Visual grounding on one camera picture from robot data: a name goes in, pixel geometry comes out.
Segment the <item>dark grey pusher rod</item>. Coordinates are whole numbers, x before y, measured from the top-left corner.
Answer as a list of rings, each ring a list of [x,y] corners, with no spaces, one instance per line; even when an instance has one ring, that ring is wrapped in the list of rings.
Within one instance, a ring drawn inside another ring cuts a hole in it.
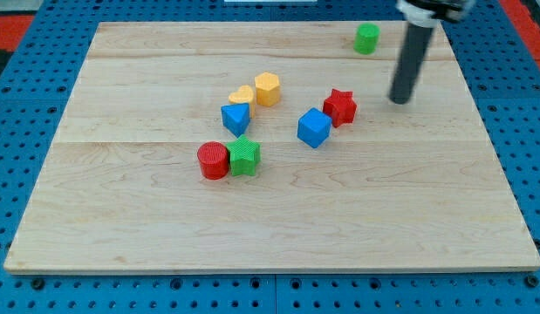
[[[405,105],[411,99],[433,30],[434,28],[420,27],[411,23],[407,25],[388,93],[388,98],[394,104]]]

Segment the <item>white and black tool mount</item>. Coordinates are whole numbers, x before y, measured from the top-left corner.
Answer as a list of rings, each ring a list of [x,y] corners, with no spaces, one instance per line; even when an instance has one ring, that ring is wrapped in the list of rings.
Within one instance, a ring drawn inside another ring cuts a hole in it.
[[[475,0],[398,0],[395,7],[415,26],[435,27],[440,21],[460,23]]]

